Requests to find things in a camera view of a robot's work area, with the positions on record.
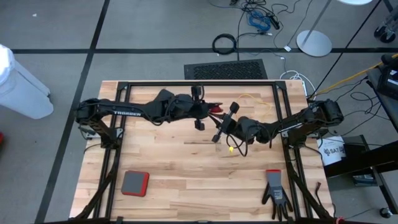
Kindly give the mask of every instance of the white bucket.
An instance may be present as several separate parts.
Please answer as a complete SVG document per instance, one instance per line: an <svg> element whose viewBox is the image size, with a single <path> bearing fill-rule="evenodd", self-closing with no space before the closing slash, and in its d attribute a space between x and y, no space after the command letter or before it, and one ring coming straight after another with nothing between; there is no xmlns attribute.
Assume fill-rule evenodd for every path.
<svg viewBox="0 0 398 224"><path fill-rule="evenodd" d="M33 119L50 115L49 89L22 65L23 71L16 70L16 63L11 50L0 45L0 105Z"/></svg>

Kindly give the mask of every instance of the yellow cable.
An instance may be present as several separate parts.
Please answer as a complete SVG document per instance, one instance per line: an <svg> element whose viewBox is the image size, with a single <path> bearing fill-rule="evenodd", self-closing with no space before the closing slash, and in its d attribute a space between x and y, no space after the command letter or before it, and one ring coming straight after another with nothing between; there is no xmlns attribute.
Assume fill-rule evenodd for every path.
<svg viewBox="0 0 398 224"><path fill-rule="evenodd" d="M251 98L255 99L255 100L257 101L257 103L262 104L262 105L267 105L267 106L269 107L269 109L266 111L266 114L272 109L271 104L269 104L269 103L267 103L267 102L264 102L264 101L262 101L262 100L257 100L256 97L254 97L254 96L252 96L252 95L250 95L250 94L247 94L247 93L242 94L242 95L240 95L240 96L238 97L238 99L237 99L237 103L238 103L238 104L239 104L239 99L240 99L242 96L250 96Z"/></svg>
<svg viewBox="0 0 398 224"><path fill-rule="evenodd" d="M395 55L393 55L392 57L393 57L393 58L396 58L396 57L398 57L398 54L395 54ZM348 77L348 78L346 78L346 79L344 79L344 80L338 81L337 83L335 83L335 84L329 86L328 88L319 91L319 92L317 93L317 95L320 95L321 93L324 93L324 92L326 92L326 91L329 91L329 90L331 90L332 88L334 88L334 87L336 87L336 86L338 86L338 85L340 85L340 84L342 84L342 83L344 83L344 82L348 82L348 81L350 81L350 80L352 80L352 79L354 79L354 78L356 78L356 77L358 77L358 76L364 74L364 73L367 72L368 70L376 68L377 66L379 66L379 65L381 65L381 64L382 64L382 62L379 62L377 65L374 65L374 66L372 66L372 67L370 67L370 68L368 68L368 69L365 69L365 70L363 70L362 72L358 72L357 74L355 74L355 75L353 75L353 76L351 76L351 77Z"/></svg>

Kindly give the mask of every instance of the metal pole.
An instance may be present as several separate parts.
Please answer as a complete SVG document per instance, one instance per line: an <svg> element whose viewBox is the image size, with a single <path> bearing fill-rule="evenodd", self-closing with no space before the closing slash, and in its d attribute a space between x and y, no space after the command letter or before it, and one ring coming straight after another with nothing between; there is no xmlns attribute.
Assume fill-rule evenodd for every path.
<svg viewBox="0 0 398 224"><path fill-rule="evenodd" d="M316 19L315 23L312 25L312 27L311 27L311 29L310 29L310 32L308 32L307 36L305 36L302 46L304 46L305 43L307 42L307 39L310 37L312 31L315 29L315 27L317 26L319 20L322 18L323 13L325 13L325 11L326 11L326 9L328 8L330 2L331 2L331 0L328 0L328 2L325 4L325 7L323 7L321 13L319 13L319 16L318 16L318 18Z"/></svg>

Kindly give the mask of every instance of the glove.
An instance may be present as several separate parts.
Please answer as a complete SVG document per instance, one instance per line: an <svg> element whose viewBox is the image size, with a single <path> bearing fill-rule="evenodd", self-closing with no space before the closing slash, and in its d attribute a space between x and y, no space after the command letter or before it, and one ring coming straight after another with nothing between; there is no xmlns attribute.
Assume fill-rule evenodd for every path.
<svg viewBox="0 0 398 224"><path fill-rule="evenodd" d="M280 170L266 170L267 175L267 188L264 192L264 196L262 196L262 204L265 205L269 198L271 198L272 203L274 204L274 211L272 212L272 219L275 219L276 213L278 213L278 219L282 221L282 214L287 219L287 209L289 208L291 212L293 212L292 204L289 201L289 198L286 195L285 190L282 187L280 181Z"/></svg>

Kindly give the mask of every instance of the chair wheel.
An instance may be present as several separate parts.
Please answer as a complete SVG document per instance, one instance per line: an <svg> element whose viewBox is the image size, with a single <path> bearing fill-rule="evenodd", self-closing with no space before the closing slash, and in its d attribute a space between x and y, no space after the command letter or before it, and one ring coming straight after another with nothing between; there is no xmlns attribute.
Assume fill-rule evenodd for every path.
<svg viewBox="0 0 398 224"><path fill-rule="evenodd" d="M381 36L380 36L380 41L381 42L383 42L383 43L391 43L392 41L394 41L396 39L396 34L392 34L391 36L390 36L390 38L388 38L387 39L387 32L385 32L385 33L383 33Z"/></svg>
<svg viewBox="0 0 398 224"><path fill-rule="evenodd" d="M383 218L390 218L391 217L391 212L389 208L382 208L379 211L380 216Z"/></svg>
<svg viewBox="0 0 398 224"><path fill-rule="evenodd" d="M380 29L376 28L376 30L373 33L374 37L380 37L384 33L385 30L386 30L385 26L382 26Z"/></svg>

